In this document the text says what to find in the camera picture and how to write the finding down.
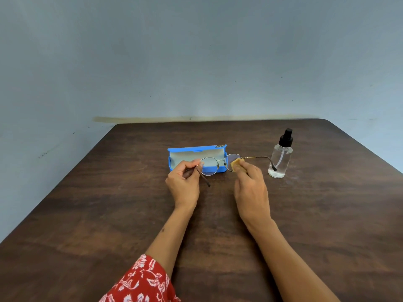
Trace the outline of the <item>person's right forearm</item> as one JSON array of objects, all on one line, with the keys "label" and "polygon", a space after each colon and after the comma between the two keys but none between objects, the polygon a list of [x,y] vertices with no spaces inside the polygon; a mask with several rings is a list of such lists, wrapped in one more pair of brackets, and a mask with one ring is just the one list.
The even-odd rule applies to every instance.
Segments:
[{"label": "person's right forearm", "polygon": [[340,302],[290,246],[271,218],[244,223],[258,244],[283,302]]}]

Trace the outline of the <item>thin metal frame eyeglasses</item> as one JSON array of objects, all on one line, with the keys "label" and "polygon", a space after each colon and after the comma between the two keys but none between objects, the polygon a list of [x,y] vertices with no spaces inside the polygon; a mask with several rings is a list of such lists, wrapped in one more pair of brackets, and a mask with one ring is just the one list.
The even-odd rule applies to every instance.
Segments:
[{"label": "thin metal frame eyeglasses", "polygon": [[252,157],[243,157],[239,154],[228,154],[223,159],[217,159],[214,157],[205,157],[201,159],[201,162],[196,167],[200,167],[200,171],[202,173],[202,179],[207,184],[208,187],[211,187],[207,177],[213,176],[217,172],[219,172],[220,167],[224,167],[224,171],[230,171],[230,163],[234,161],[236,158],[243,158],[244,160],[250,159],[258,159],[264,158],[268,159],[271,162],[271,158],[267,156],[252,156]]}]

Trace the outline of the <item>red floral sleeve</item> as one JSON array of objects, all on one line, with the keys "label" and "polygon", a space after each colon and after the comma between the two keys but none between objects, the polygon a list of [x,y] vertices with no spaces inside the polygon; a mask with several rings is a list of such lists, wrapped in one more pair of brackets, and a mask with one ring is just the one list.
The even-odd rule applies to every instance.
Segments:
[{"label": "red floral sleeve", "polygon": [[164,268],[143,254],[99,302],[181,302]]}]

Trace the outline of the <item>blue eyeglasses case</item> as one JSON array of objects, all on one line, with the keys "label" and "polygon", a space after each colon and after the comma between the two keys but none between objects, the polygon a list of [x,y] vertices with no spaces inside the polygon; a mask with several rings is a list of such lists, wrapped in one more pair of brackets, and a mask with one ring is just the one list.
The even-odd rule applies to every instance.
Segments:
[{"label": "blue eyeglasses case", "polygon": [[[182,147],[182,148],[168,148],[169,152],[169,169],[172,171],[181,161],[201,160],[205,157],[214,157],[223,159],[226,153],[227,145],[211,145],[201,147]],[[224,167],[220,167],[219,172],[223,173]]]}]

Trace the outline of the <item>person's left forearm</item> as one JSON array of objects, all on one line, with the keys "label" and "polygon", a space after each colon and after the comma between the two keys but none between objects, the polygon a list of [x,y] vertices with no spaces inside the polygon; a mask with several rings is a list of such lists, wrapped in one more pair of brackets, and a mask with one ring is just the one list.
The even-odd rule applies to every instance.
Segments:
[{"label": "person's left forearm", "polygon": [[195,205],[180,205],[157,234],[145,254],[156,260],[165,270],[169,278],[173,275],[179,248],[182,244]]}]

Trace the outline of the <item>person's left hand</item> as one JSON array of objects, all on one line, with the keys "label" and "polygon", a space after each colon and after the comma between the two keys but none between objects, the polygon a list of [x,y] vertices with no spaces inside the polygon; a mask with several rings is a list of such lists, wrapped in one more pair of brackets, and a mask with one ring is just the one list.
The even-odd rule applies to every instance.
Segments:
[{"label": "person's left hand", "polygon": [[181,161],[168,174],[165,182],[174,199],[176,210],[193,212],[199,199],[199,180],[194,177],[184,179],[183,172],[186,168],[193,168],[200,164],[200,160]]}]

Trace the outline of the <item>clear spray bottle black cap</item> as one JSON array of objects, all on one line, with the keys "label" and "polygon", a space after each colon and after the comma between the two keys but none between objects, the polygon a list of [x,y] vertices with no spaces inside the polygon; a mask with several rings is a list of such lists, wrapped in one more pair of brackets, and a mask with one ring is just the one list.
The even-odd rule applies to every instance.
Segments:
[{"label": "clear spray bottle black cap", "polygon": [[293,153],[293,130],[287,128],[280,137],[279,143],[274,147],[268,173],[274,178],[283,178],[286,173],[291,155]]}]

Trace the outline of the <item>person's right hand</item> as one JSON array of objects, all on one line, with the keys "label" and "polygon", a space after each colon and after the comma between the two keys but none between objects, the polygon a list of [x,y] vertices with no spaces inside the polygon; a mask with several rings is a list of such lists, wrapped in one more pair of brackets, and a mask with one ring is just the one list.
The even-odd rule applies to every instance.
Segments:
[{"label": "person's right hand", "polygon": [[237,176],[234,198],[239,215],[250,233],[266,228],[272,221],[265,181],[240,182]]}]

